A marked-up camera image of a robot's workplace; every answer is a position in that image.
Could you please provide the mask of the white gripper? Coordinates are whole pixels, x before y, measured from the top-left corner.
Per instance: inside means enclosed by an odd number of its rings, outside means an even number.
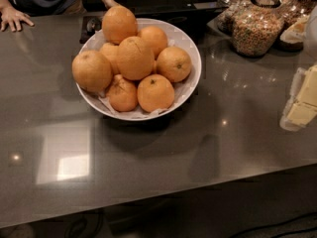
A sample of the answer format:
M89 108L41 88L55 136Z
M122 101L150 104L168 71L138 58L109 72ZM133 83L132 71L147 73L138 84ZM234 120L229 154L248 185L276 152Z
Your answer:
M304 68L299 67L292 79L289 99L283 109L279 126L291 132L301 130L317 116L316 107L317 65L311 66L306 72Z

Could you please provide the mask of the person's bare hand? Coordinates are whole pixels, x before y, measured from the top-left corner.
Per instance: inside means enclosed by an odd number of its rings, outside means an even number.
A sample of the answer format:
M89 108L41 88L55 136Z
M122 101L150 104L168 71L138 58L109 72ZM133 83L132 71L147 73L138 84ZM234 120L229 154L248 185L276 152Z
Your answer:
M30 16L16 10L14 7L4 7L1 10L1 31L4 32L9 28L12 32L20 32L22 24L34 27L35 24L31 21Z

